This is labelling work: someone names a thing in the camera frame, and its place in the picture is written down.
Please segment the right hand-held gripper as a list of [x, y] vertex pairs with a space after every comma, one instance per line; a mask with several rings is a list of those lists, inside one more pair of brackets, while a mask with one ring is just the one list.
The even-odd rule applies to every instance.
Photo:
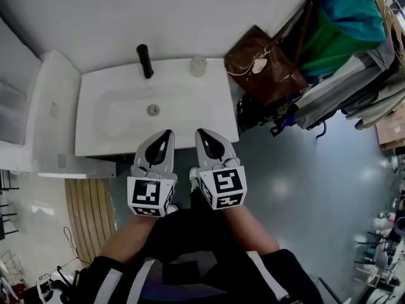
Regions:
[[247, 194], [244, 166], [232, 143], [208, 129], [195, 133], [199, 188], [213, 210], [242, 205]]

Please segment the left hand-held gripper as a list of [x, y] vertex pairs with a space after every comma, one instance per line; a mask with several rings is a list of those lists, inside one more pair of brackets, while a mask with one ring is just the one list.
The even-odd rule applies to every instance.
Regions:
[[175, 135], [166, 129], [147, 138], [138, 148], [127, 178], [127, 205], [135, 215], [164, 217], [175, 194]]

